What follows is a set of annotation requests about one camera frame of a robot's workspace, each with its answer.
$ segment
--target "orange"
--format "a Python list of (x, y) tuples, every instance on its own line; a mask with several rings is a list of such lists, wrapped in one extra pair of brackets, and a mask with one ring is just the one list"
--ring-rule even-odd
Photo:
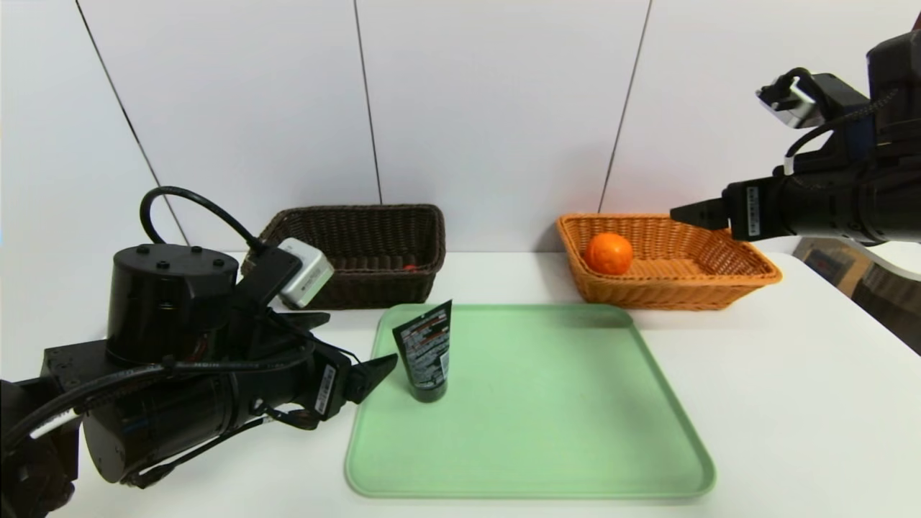
[(633, 245), (622, 235), (604, 232), (591, 238), (585, 262), (597, 273), (619, 276), (630, 269)]

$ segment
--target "orange wicker basket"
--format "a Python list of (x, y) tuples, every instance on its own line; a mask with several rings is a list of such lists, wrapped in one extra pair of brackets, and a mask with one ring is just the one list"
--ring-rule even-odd
[[(718, 310), (781, 279), (780, 270), (726, 230), (705, 230), (666, 215), (569, 214), (556, 221), (579, 293), (622, 308)], [(620, 276), (595, 273), (582, 258), (601, 232), (624, 236), (634, 261)]]

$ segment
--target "black tube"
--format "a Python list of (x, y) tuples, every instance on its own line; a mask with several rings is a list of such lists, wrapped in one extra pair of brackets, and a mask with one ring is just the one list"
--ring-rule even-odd
[(900, 166), (863, 180), (844, 172), (784, 179), (775, 202), (784, 225), (801, 236), (860, 242), (921, 241), (921, 171)]
[(413, 397), (422, 403), (441, 399), (448, 391), (448, 346), (451, 301), (393, 328)]
[(283, 371), (189, 376), (94, 408), (83, 421), (93, 464), (109, 482), (244, 426), (255, 403), (280, 406), (294, 399), (305, 364)]

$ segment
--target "label sticker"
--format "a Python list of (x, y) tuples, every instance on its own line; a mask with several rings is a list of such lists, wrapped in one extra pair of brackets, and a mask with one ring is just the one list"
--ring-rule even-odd
[(749, 237), (761, 235), (761, 208), (758, 200), (758, 188), (746, 187), (746, 198), (748, 198), (748, 220), (749, 220)]
[(442, 372), (442, 375), (443, 375), (443, 376), (445, 377), (445, 379), (447, 380), (447, 378), (448, 378), (448, 351), (445, 351), (445, 354), (441, 355), (441, 358), (439, 358), (439, 359), (441, 360), (441, 372)]
[(330, 402), (332, 393), (332, 382), (336, 379), (336, 369), (332, 365), (327, 365), (323, 369), (323, 381), (320, 382), (320, 390), (317, 392), (317, 404), (314, 409), (320, 412), (320, 415), (326, 415), (326, 406)]

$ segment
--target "panel seam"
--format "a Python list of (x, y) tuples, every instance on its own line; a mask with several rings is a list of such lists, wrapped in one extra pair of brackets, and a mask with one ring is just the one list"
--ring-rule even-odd
[[(109, 87), (112, 89), (112, 93), (115, 95), (115, 100), (118, 101), (119, 108), (122, 109), (122, 115), (124, 115), (124, 120), (128, 123), (128, 129), (131, 130), (131, 135), (134, 136), (134, 142), (137, 143), (137, 148), (141, 150), (141, 156), (144, 157), (144, 162), (147, 164), (147, 169), (150, 171), (150, 176), (154, 178), (154, 183), (157, 185), (157, 187), (161, 187), (162, 184), (160, 183), (160, 179), (157, 177), (157, 173), (154, 171), (154, 167), (150, 164), (150, 159), (147, 157), (147, 152), (144, 151), (144, 146), (141, 144), (141, 139), (137, 137), (137, 132), (134, 130), (134, 125), (131, 124), (131, 118), (128, 117), (128, 111), (124, 109), (122, 98), (118, 95), (118, 90), (115, 89), (115, 83), (112, 82), (112, 77), (109, 74), (109, 68), (106, 66), (105, 60), (102, 59), (102, 54), (99, 53), (99, 46), (96, 44), (96, 38), (93, 37), (93, 31), (89, 29), (89, 23), (87, 22), (86, 15), (83, 14), (83, 7), (80, 5), (80, 0), (74, 0), (74, 2), (76, 3), (76, 9), (80, 12), (80, 18), (83, 19), (83, 26), (87, 28), (89, 40), (93, 43), (93, 49), (96, 51), (96, 56), (99, 58), (99, 64), (102, 65), (102, 71), (105, 72), (106, 79), (109, 81)], [(179, 229), (182, 240), (185, 241), (185, 244), (188, 245), (189, 238), (185, 235), (185, 230), (182, 229), (179, 218), (176, 217), (176, 211), (173, 210), (172, 205), (169, 203), (169, 198), (164, 196), (163, 201), (166, 202), (169, 214), (172, 216), (173, 221), (176, 222), (176, 227)]]
[(614, 167), (614, 155), (617, 153), (617, 145), (621, 141), (621, 134), (624, 131), (624, 119), (627, 116), (627, 105), (630, 104), (630, 94), (633, 92), (634, 79), (636, 79), (636, 68), (639, 66), (639, 56), (643, 51), (643, 40), (646, 38), (646, 29), (649, 25), (649, 14), (652, 12), (652, 3), (655, 0), (649, 0), (646, 7), (646, 18), (643, 20), (643, 31), (639, 36), (639, 43), (636, 46), (636, 59), (634, 60), (633, 70), (630, 72), (630, 83), (627, 85), (627, 95), (624, 98), (624, 108), (621, 110), (621, 120), (617, 124), (617, 136), (614, 138), (614, 148), (611, 150), (611, 160), (608, 162), (608, 174), (604, 177), (604, 187), (601, 189), (601, 200), (598, 202), (598, 212), (601, 212), (601, 206), (604, 205), (604, 195), (608, 192), (608, 183), (611, 181), (611, 170)]
[(371, 95), (367, 89), (367, 70), (365, 68), (365, 46), (361, 41), (361, 22), (358, 20), (358, 0), (352, 0), (355, 9), (355, 29), (358, 35), (358, 57), (361, 60), (361, 77), (365, 82), (365, 104), (367, 106), (367, 127), (371, 132), (371, 154), (374, 156), (374, 174), (378, 180), (378, 201), (384, 204), (384, 191), (380, 187), (380, 166), (378, 165), (378, 145), (374, 138), (374, 119), (371, 117)]

